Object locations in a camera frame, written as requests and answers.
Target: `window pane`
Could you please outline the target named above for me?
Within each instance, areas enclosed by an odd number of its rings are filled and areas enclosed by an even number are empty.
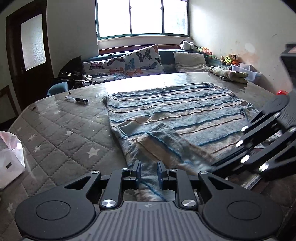
[[[165,33],[187,35],[187,2],[163,0]]]
[[[26,70],[46,62],[42,33],[42,14],[21,24],[21,39]]]
[[[99,36],[130,34],[129,0],[98,0]]]
[[[131,31],[133,34],[163,32],[161,0],[131,0]]]

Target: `window frame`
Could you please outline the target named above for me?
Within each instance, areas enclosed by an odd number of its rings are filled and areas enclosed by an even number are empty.
[[[190,37],[190,18],[189,18],[189,0],[186,0],[187,4],[187,34],[171,34],[171,33],[165,33],[165,24],[164,24],[164,9],[163,9],[163,0],[161,0],[161,13],[162,13],[162,30],[163,32],[161,34],[132,34],[132,31],[130,34],[122,34],[122,35],[113,35],[113,36],[106,36],[106,37],[100,37],[99,36],[99,18],[98,18],[98,0],[95,0],[95,11],[96,11],[96,35],[98,40],[101,39],[111,39],[111,38],[118,38],[118,37],[127,37],[127,36],[140,36],[140,35],[146,35],[146,36],[178,36],[178,37]],[[130,30],[131,30],[131,1],[129,0],[130,5]]]

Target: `rolled cloth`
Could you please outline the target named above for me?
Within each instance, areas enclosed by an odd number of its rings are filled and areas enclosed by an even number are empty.
[[[248,73],[244,73],[244,72],[241,73],[241,72],[236,72],[236,71],[231,71],[231,70],[224,70],[224,69],[221,69],[218,67],[213,67],[213,66],[209,67],[209,72],[213,73],[214,75],[217,75],[217,76],[226,77],[227,79],[229,79],[231,81],[238,82],[241,84],[248,83],[248,81],[244,79],[249,76]]]

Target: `red object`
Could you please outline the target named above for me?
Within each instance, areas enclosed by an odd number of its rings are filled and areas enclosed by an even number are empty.
[[[278,91],[277,95],[287,95],[288,92],[287,91]]]

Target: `quilted tablecloth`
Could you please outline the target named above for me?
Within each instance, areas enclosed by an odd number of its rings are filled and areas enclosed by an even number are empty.
[[[60,93],[27,107],[9,129],[22,142],[26,170],[1,194],[0,240],[17,241],[21,238],[14,213],[26,198],[91,170],[108,175],[126,167],[120,147],[110,131],[102,96],[198,82],[225,87],[254,103],[258,109],[272,97],[271,93],[252,83],[224,82],[210,73],[178,73],[118,80],[71,91],[71,96],[88,99],[87,105],[66,101],[68,93]],[[290,194],[284,206],[288,207],[295,196],[296,192]]]

